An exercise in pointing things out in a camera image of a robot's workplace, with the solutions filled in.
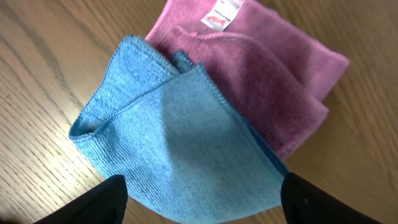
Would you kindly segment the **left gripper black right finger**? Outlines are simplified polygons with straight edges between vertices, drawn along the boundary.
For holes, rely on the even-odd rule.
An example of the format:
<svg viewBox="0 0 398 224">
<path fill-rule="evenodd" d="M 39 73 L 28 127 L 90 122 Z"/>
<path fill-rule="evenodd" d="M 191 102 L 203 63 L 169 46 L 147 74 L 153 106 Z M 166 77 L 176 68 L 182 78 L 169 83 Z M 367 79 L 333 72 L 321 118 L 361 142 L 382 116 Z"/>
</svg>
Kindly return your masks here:
<svg viewBox="0 0 398 224">
<path fill-rule="evenodd" d="M 293 172 L 285 176 L 280 196 L 287 224 L 380 224 Z"/>
</svg>

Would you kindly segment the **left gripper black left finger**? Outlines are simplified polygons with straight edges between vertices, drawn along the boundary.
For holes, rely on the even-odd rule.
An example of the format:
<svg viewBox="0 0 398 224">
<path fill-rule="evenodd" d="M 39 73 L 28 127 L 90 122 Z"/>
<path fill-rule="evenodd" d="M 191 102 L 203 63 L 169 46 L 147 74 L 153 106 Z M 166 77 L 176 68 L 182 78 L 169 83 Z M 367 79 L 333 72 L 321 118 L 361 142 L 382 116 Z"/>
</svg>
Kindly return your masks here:
<svg viewBox="0 0 398 224">
<path fill-rule="evenodd" d="M 127 204 L 123 175 L 114 175 L 35 224 L 122 224 Z"/>
</svg>

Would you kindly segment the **blue microfiber cloth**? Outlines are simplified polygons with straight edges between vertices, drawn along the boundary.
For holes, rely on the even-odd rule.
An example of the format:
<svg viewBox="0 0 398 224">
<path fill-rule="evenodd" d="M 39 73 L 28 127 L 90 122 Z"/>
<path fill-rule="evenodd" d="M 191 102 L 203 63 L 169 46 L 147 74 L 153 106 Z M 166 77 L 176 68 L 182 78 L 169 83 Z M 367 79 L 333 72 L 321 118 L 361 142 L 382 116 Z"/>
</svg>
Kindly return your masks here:
<svg viewBox="0 0 398 224">
<path fill-rule="evenodd" d="M 200 63 L 181 70 L 138 36 L 113 55 L 70 139 L 104 177 L 179 223 L 222 223 L 280 205 L 287 168 Z"/>
</svg>

